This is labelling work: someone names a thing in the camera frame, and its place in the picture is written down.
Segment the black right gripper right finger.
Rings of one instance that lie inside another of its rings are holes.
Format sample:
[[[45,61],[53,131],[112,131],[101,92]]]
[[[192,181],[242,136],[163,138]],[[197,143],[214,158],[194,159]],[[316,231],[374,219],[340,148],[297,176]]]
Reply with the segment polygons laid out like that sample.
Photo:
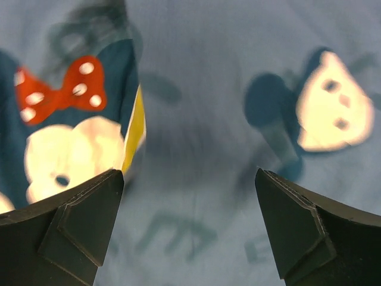
[[[255,188],[286,285],[380,285],[380,216],[268,170],[258,169]]]

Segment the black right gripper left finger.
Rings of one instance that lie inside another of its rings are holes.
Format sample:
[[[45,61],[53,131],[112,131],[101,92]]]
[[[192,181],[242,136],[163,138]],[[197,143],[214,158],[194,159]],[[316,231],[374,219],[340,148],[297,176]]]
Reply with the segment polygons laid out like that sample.
[[[108,170],[1,215],[1,285],[92,285],[105,260],[124,188]]]

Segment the cream pillow with yellow edge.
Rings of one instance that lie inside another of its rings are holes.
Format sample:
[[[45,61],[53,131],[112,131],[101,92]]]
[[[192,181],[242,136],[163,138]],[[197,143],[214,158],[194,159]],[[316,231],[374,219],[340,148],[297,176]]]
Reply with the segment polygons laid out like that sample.
[[[130,122],[124,139],[124,161],[122,172],[124,174],[130,169],[133,158],[146,140],[146,118],[140,85],[136,91],[135,101],[130,116]]]

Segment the blue cartoon print pillowcase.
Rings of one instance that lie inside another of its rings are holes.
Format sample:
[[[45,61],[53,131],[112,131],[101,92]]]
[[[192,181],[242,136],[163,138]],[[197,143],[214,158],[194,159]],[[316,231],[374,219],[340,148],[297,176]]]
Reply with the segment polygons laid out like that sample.
[[[380,216],[380,2],[2,1],[1,215],[111,169],[92,285],[286,285],[258,169]]]

